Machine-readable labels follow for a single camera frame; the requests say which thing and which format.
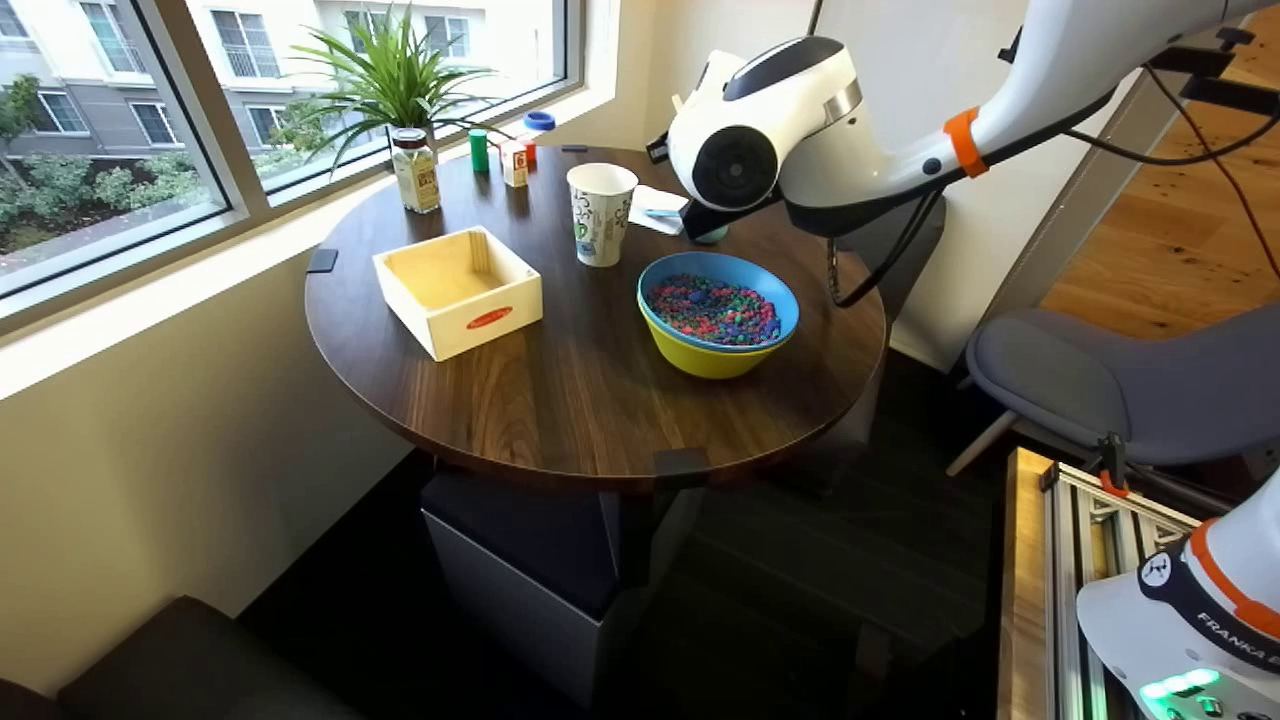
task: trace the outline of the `open wooden box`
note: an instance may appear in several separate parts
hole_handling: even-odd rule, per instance
[[[400,325],[432,353],[461,358],[546,318],[546,280],[487,230],[461,230],[371,257]]]

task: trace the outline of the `tree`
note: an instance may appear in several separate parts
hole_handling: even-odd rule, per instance
[[[27,179],[13,169],[8,146],[34,133],[36,120],[39,120],[39,82],[17,75],[13,85],[0,89],[0,165],[8,177],[17,177],[20,187],[27,187]]]

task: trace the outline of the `wooden floor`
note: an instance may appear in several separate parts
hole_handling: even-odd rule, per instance
[[[1280,89],[1280,7],[1253,19],[1231,82]],[[1260,127],[1260,117],[1188,103],[1213,150]],[[1188,126],[1174,126],[1156,158],[1195,158]],[[1268,250],[1280,257],[1280,127],[1226,158]],[[1140,169],[1091,246],[1046,297],[1046,307],[1126,336],[1178,336],[1280,302],[1265,246],[1216,165]]]

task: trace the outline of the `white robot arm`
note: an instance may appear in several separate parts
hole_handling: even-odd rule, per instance
[[[1188,31],[1278,0],[1030,0],[1008,82],[935,133],[880,150],[862,126],[845,44],[806,38],[758,59],[714,51],[678,108],[669,161],[708,214],[783,201],[795,230],[835,238],[930,187],[980,177],[1091,117],[1112,89]]]

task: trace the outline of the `white cup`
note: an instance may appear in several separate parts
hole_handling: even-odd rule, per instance
[[[572,246],[589,270],[613,270],[625,257],[635,174],[622,165],[569,169]]]

